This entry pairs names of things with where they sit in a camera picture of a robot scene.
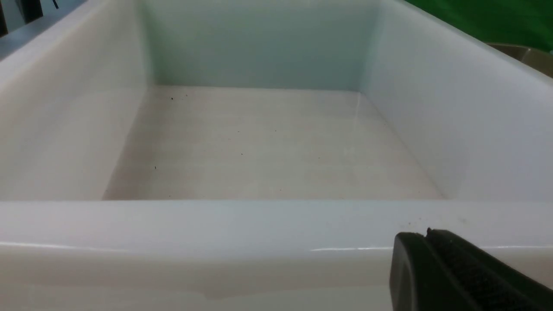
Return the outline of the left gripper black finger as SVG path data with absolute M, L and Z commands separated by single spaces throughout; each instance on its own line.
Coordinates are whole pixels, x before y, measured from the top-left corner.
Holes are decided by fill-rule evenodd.
M 553 292 L 464 238 L 441 229 L 394 238 L 394 311 L 550 311 Z

